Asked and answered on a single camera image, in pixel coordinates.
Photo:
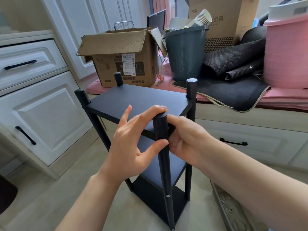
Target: computer case box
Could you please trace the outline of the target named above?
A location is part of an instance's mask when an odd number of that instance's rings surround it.
[[[207,9],[213,19],[206,33],[205,52],[238,44],[252,28],[259,0],[188,0],[189,18]]]
[[[125,84],[152,86],[159,74],[159,52],[167,50],[157,27],[132,28],[85,35],[77,55],[91,56],[103,87],[116,85],[115,72]]]

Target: pinky finger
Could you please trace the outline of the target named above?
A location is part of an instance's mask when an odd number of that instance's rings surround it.
[[[132,110],[132,107],[131,107],[131,105],[129,105],[127,107],[127,109],[125,110],[125,112],[123,113],[123,115],[122,115],[122,117],[119,121],[117,129],[121,128],[122,126],[124,126],[127,123],[127,119],[128,119],[128,116],[129,116],[129,113],[131,112],[131,110]]]

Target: tile floor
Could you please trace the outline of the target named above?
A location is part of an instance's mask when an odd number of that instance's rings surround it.
[[[54,230],[83,190],[89,177],[98,171],[106,155],[106,148],[102,141],[97,139],[58,181],[32,166],[21,167],[9,178],[19,188],[19,193],[13,204],[0,215],[0,231]],[[308,183],[306,174],[276,169]],[[191,200],[185,207],[176,230],[225,231],[209,179],[195,168],[192,174]],[[177,183],[182,190],[185,184],[184,175]],[[267,230],[258,219],[249,213],[248,216],[258,231]],[[103,230],[167,231],[169,228],[122,183]]]

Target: black mouse pad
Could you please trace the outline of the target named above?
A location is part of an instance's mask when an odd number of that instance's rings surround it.
[[[186,81],[175,81],[173,85],[186,89]],[[247,74],[234,80],[199,78],[197,92],[234,111],[248,112],[268,88],[270,86],[257,76]]]

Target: person's right hand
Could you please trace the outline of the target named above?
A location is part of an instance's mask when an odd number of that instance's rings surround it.
[[[175,126],[175,131],[169,138],[169,150],[192,166],[202,168],[207,143],[216,139],[202,126],[186,117],[167,115],[167,120]]]

